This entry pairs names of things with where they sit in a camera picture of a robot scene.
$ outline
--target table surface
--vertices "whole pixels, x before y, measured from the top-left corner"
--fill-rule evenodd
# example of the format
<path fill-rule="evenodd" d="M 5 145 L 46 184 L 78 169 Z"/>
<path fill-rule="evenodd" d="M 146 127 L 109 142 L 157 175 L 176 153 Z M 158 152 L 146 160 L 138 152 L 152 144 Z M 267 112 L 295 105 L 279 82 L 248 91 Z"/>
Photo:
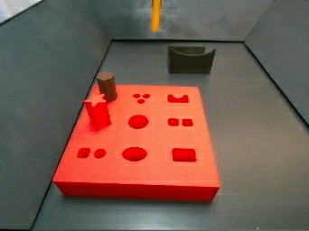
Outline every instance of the table surface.
<path fill-rule="evenodd" d="M 169 74 L 172 45 L 216 48 L 212 74 Z M 223 188 L 201 203 L 66 198 L 53 184 L 34 229 L 308 229 L 308 127 L 245 45 L 113 42 L 102 70 L 118 84 L 200 87 Z"/>

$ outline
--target square hole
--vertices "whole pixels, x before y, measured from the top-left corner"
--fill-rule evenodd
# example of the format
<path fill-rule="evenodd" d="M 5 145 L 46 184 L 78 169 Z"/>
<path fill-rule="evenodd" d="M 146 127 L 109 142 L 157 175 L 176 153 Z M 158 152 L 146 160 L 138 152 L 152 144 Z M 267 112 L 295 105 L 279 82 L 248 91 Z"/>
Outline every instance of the square hole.
<path fill-rule="evenodd" d="M 184 126 L 193 126 L 193 120 L 192 119 L 182 119 L 182 125 Z"/>
<path fill-rule="evenodd" d="M 178 126 L 180 120 L 177 118 L 169 118 L 168 120 L 170 126 Z"/>

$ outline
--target red shape sorter board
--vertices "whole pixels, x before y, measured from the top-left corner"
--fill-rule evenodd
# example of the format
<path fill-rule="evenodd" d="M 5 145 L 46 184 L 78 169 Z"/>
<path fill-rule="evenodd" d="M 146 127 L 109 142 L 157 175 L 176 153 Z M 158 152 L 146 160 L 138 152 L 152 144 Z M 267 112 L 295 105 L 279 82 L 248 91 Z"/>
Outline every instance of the red shape sorter board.
<path fill-rule="evenodd" d="M 200 89 L 118 85 L 108 107 L 102 129 L 82 110 L 54 177 L 63 194 L 212 201 L 220 178 Z"/>

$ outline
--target small circular hole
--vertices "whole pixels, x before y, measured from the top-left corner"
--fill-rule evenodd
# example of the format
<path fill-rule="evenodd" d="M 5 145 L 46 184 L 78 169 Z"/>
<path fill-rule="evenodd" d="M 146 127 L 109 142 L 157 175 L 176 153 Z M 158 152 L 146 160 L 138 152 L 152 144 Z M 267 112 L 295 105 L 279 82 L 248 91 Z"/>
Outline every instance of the small circular hole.
<path fill-rule="evenodd" d="M 90 148 L 81 148 L 78 152 L 78 158 L 87 158 L 90 156 L 92 149 Z"/>
<path fill-rule="evenodd" d="M 124 151 L 122 156 L 128 161 L 138 162 L 148 156 L 148 151 L 140 147 L 130 147 Z"/>
<path fill-rule="evenodd" d="M 145 115 L 134 115 L 129 121 L 130 127 L 142 129 L 149 125 L 149 119 Z"/>
<path fill-rule="evenodd" d="M 106 156 L 106 150 L 105 149 L 101 148 L 94 152 L 94 157 L 97 159 L 102 159 L 105 156 Z"/>

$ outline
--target yellow object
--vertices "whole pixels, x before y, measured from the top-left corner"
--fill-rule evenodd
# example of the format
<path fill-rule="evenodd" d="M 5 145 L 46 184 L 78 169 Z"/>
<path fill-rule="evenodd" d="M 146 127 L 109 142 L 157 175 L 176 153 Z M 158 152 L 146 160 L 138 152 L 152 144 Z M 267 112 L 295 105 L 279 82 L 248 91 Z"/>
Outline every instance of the yellow object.
<path fill-rule="evenodd" d="M 152 19 L 152 31 L 160 30 L 160 14 L 161 14 L 162 0 L 153 0 L 153 19 Z"/>

